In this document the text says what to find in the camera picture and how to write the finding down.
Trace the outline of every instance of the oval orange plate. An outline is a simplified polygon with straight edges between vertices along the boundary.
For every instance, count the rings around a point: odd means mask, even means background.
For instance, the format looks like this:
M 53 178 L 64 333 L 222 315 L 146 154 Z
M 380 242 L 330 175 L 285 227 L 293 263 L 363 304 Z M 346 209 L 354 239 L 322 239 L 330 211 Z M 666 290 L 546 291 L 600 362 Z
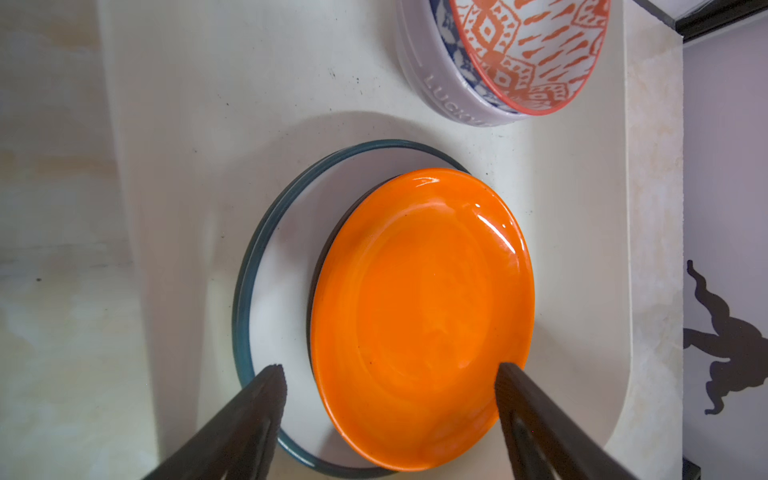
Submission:
M 480 180 L 418 170 L 374 190 L 339 230 L 315 289 L 315 380 L 344 439 L 418 471 L 496 422 L 500 362 L 525 366 L 531 261 L 517 221 Z

